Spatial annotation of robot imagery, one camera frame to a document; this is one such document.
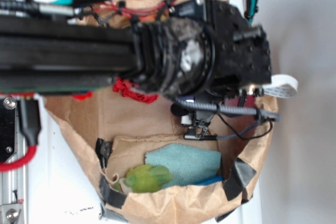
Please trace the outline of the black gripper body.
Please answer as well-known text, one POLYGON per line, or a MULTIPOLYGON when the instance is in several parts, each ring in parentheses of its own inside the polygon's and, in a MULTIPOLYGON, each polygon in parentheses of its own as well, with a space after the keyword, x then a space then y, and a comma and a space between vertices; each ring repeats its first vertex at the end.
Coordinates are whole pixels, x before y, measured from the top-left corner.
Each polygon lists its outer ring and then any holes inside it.
POLYGON ((187 140, 215 140, 208 135, 214 116, 254 121, 233 137, 272 123, 272 115, 245 108, 271 82, 269 43, 262 27, 252 27, 239 10, 218 0, 189 0, 170 8, 169 98, 172 112, 187 118, 187 140))

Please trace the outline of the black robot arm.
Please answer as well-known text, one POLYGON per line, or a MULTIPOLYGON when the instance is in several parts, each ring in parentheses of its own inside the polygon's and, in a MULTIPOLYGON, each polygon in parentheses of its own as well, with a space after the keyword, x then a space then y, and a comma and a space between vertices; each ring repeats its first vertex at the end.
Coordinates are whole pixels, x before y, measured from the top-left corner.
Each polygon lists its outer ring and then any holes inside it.
POLYGON ((72 6, 1 0, 1 93, 84 94, 117 78, 140 94, 159 94, 170 112, 189 116, 186 139, 204 140, 215 115, 252 116, 253 128, 276 114, 245 108, 271 82, 269 43, 238 9, 221 0, 186 0, 168 17, 130 17, 127 28, 70 25, 72 6))

